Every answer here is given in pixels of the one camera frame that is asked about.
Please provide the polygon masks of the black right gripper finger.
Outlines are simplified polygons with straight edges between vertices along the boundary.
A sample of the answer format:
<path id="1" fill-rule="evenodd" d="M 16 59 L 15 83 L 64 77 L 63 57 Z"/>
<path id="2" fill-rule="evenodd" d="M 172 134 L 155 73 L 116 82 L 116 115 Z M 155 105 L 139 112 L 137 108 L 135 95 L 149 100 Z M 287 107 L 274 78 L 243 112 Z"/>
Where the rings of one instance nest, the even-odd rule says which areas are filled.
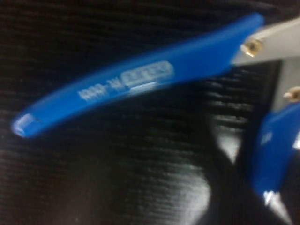
<path id="1" fill-rule="evenodd" d="M 212 160 L 207 171 L 211 185 L 208 216 L 219 225 L 291 225 L 280 193 L 267 191 L 257 196 L 219 147 L 221 139 L 215 129 L 208 132 L 207 152 Z"/>

